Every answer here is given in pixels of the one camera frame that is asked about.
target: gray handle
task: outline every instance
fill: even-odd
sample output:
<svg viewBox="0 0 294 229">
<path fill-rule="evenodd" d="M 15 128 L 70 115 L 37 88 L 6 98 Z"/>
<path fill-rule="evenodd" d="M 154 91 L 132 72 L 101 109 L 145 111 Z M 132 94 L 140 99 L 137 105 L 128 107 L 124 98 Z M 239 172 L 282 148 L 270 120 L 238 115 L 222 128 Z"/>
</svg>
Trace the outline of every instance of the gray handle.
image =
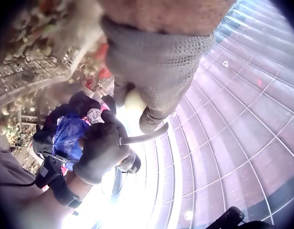
<svg viewBox="0 0 294 229">
<path fill-rule="evenodd" d="M 152 134 L 146 134 L 146 135 L 135 136 L 135 137 L 121 137 L 120 146 L 129 145 L 129 144 L 138 143 L 138 142 L 146 142 L 146 141 L 156 139 L 160 135 L 165 133 L 167 130 L 168 130 L 168 123 L 165 123 L 160 129 L 156 130 Z"/>
</svg>

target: dirty glove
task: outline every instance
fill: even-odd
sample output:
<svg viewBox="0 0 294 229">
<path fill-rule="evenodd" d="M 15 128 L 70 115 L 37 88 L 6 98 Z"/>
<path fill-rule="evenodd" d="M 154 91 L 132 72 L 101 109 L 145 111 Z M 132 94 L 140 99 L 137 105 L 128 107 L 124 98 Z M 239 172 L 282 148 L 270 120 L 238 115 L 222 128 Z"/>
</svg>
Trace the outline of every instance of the dirty glove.
<svg viewBox="0 0 294 229">
<path fill-rule="evenodd" d="M 188 90 L 199 60 L 215 42 L 208 36 L 140 32 L 103 17 L 108 38 L 106 65 L 115 76 L 114 99 L 123 106 L 127 93 L 137 88 L 147 105 L 139 125 L 149 134 L 171 114 Z"/>
<path fill-rule="evenodd" d="M 85 133 L 82 156 L 73 166 L 74 173 L 88 184 L 99 184 L 105 172 L 130 154 L 129 146 L 119 146 L 120 137 L 127 137 L 123 124 L 109 110 L 101 118 L 105 123 L 94 123 Z"/>
</svg>

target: black wrist strap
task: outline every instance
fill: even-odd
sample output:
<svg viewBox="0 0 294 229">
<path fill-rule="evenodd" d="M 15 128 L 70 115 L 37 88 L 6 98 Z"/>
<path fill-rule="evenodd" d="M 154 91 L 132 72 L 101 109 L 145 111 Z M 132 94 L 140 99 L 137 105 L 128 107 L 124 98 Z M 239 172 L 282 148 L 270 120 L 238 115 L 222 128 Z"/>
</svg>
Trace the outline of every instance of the black wrist strap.
<svg viewBox="0 0 294 229">
<path fill-rule="evenodd" d="M 49 187 L 53 190 L 56 200 L 63 206 L 69 206 L 71 208 L 77 208 L 81 201 L 67 186 L 64 177 L 58 176 L 54 179 Z"/>
</svg>

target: forearm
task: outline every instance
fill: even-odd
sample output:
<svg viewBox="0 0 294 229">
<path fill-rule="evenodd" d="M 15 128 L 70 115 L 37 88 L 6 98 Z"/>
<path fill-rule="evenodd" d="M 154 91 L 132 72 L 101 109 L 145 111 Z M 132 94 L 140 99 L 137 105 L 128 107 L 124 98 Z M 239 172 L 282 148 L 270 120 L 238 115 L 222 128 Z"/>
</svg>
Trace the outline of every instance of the forearm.
<svg viewBox="0 0 294 229">
<path fill-rule="evenodd" d="M 146 32 L 209 35 L 235 0 L 98 0 L 118 24 Z"/>
<path fill-rule="evenodd" d="M 68 188 L 83 200 L 93 187 L 78 178 L 73 172 L 66 176 Z M 72 214 L 74 209 L 62 206 L 54 197 L 51 189 L 24 205 L 18 219 L 24 228 L 61 228 L 65 216 Z"/>
</svg>

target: red object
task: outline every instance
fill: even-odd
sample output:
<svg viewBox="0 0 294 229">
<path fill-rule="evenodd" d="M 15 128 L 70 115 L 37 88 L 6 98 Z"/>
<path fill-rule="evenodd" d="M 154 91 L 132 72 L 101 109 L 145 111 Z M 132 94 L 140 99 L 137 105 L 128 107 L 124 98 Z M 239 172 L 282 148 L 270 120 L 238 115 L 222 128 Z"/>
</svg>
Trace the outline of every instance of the red object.
<svg viewBox="0 0 294 229">
<path fill-rule="evenodd" d="M 102 68 L 99 73 L 98 73 L 98 78 L 99 79 L 106 79 L 111 76 L 111 72 L 107 69 L 107 67 Z"/>
<path fill-rule="evenodd" d="M 104 62 L 108 47 L 108 44 L 102 43 L 99 49 L 92 55 L 93 58 L 100 60 L 101 62 Z"/>
<path fill-rule="evenodd" d="M 100 112 L 102 112 L 103 110 L 110 110 L 110 109 L 108 108 L 107 104 L 105 104 L 105 103 L 103 103 L 103 104 L 101 105 Z"/>
<path fill-rule="evenodd" d="M 93 83 L 93 77 L 87 80 L 86 88 L 88 88 L 89 90 L 92 90 L 92 83 Z"/>
</svg>

